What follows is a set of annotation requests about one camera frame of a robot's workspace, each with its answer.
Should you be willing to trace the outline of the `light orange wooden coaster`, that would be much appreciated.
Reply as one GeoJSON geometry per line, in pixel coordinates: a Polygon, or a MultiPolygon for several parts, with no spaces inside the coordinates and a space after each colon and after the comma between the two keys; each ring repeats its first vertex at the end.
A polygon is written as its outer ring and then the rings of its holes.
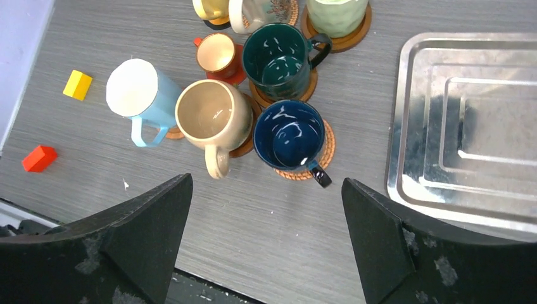
{"type": "Polygon", "coordinates": [[[172,127],[168,130],[168,132],[166,133],[165,137],[167,139],[174,139],[174,140],[179,140],[179,139],[183,139],[184,138],[184,135],[183,133],[180,131],[180,129],[178,128],[178,126],[175,126],[175,127],[172,127]]]}

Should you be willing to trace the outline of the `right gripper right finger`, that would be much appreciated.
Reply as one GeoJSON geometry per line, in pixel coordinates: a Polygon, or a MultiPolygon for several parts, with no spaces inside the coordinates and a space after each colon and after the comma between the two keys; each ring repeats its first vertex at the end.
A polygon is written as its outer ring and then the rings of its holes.
{"type": "Polygon", "coordinates": [[[535,303],[536,244],[470,231],[356,179],[341,187],[367,303],[535,303]]]}

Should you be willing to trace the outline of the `small brown cup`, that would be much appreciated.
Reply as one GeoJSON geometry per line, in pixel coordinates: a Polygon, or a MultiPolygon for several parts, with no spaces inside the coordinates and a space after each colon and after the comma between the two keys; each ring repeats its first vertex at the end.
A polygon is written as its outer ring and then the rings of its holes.
{"type": "Polygon", "coordinates": [[[233,59],[237,43],[229,35],[217,32],[205,38],[197,37],[193,44],[196,46],[196,62],[205,73],[229,77],[236,72],[237,64],[233,59]]]}

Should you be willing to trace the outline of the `yellow cup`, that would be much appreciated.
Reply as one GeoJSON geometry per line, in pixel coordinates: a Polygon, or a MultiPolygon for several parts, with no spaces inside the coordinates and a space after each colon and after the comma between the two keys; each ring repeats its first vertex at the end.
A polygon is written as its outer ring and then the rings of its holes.
{"type": "Polygon", "coordinates": [[[202,20],[215,20],[228,16],[229,0],[192,0],[196,14],[202,20]]]}

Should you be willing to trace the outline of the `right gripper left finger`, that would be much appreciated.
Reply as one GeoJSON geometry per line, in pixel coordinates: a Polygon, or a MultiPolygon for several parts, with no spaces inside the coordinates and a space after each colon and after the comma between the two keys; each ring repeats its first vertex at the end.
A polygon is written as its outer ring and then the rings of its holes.
{"type": "Polygon", "coordinates": [[[193,196],[181,174],[42,234],[1,239],[2,303],[163,303],[193,196]]]}

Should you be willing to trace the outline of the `red round coaster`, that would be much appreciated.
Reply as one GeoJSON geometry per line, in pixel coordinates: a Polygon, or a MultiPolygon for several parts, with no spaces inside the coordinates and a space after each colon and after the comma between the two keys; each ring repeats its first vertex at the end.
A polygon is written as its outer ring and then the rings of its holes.
{"type": "Polygon", "coordinates": [[[240,83],[242,83],[247,78],[246,73],[243,70],[242,63],[241,63],[242,54],[243,54],[243,45],[235,44],[235,49],[236,49],[236,55],[233,59],[233,62],[237,64],[236,72],[229,77],[221,77],[215,73],[206,72],[205,75],[208,79],[221,80],[237,87],[240,83]]]}

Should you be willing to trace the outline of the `cream mug tall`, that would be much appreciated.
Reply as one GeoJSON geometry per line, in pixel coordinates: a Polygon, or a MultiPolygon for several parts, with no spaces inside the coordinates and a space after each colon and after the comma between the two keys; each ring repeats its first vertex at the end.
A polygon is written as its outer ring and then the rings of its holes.
{"type": "Polygon", "coordinates": [[[276,17],[268,10],[270,1],[288,0],[230,0],[228,12],[233,31],[248,35],[269,23],[286,23],[287,20],[274,22],[276,17]]]}

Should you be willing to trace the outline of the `brown wooden coaster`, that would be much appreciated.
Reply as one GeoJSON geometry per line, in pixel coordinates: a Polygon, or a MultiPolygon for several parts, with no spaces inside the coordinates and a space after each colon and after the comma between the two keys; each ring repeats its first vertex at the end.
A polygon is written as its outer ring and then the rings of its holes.
{"type": "MultiPolygon", "coordinates": [[[[315,88],[317,86],[318,79],[319,79],[319,75],[317,73],[317,69],[315,68],[310,74],[310,83],[309,83],[308,89],[302,96],[298,98],[298,100],[306,103],[313,96],[315,88]]],[[[274,103],[274,101],[269,99],[263,92],[261,92],[251,80],[249,81],[249,87],[250,87],[250,91],[252,93],[253,98],[261,107],[266,108],[270,106],[272,103],[274,103]]]]}

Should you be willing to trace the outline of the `light green mug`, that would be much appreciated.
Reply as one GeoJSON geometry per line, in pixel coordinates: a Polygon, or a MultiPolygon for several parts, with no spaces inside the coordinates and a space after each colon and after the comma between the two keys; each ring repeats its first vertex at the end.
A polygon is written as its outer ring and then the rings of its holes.
{"type": "Polygon", "coordinates": [[[368,0],[308,0],[306,7],[317,32],[339,38],[358,28],[368,3],[368,0]]]}

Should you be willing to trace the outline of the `navy blue mug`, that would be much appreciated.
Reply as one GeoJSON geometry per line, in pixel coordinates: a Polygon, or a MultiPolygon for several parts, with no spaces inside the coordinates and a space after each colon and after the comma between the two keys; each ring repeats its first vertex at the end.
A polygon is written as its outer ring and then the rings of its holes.
{"type": "Polygon", "coordinates": [[[332,179],[317,158],[322,152],[325,128],[311,105],[287,99],[263,110],[253,132],[254,149],[269,167],[285,171],[308,170],[323,188],[332,179]]]}

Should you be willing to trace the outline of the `white light blue mug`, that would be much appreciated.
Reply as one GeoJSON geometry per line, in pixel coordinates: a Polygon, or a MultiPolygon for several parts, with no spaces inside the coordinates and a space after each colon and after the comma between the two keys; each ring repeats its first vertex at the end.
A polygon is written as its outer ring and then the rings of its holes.
{"type": "Polygon", "coordinates": [[[156,147],[177,126],[175,105],[181,93],[170,77],[140,58],[121,63],[106,83],[108,107],[132,121],[131,140],[141,148],[156,147]]]}

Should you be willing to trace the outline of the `dark green mug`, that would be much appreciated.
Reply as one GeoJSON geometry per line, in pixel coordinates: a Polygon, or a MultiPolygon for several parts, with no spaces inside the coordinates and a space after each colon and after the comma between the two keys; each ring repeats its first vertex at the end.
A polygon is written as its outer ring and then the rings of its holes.
{"type": "Polygon", "coordinates": [[[308,90],[313,69],[331,49],[326,34],[307,39],[296,27],[269,23],[247,38],[241,62],[249,80],[267,99],[299,99],[308,90]]]}

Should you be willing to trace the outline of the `beige mug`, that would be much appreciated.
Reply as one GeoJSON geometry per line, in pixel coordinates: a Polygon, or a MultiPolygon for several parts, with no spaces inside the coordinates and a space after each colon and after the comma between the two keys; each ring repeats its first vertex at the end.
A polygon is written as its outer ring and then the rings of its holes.
{"type": "Polygon", "coordinates": [[[253,110],[243,93],[220,80],[198,80],[187,86],[175,105],[175,120],[185,138],[205,152],[214,179],[229,173],[230,152],[248,138],[253,110]]]}

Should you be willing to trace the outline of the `woven rattan coaster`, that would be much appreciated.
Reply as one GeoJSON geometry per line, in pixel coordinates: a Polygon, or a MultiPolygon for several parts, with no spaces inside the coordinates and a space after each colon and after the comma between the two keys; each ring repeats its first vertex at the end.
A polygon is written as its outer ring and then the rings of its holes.
{"type": "MultiPolygon", "coordinates": [[[[336,149],[336,139],[335,139],[333,129],[330,126],[330,124],[325,119],[323,119],[323,121],[324,121],[324,128],[325,128],[325,140],[324,140],[322,152],[317,158],[317,161],[323,169],[326,169],[329,166],[330,162],[332,162],[332,159],[334,157],[335,149],[336,149]]],[[[285,170],[275,169],[274,171],[281,177],[290,179],[292,181],[293,180],[305,181],[305,180],[313,178],[312,174],[306,169],[298,170],[298,171],[296,170],[285,171],[285,170]]]]}
{"type": "Polygon", "coordinates": [[[287,24],[296,25],[298,19],[298,2],[297,0],[290,1],[270,1],[268,10],[269,14],[274,14],[276,20],[274,22],[284,22],[287,24]]]}

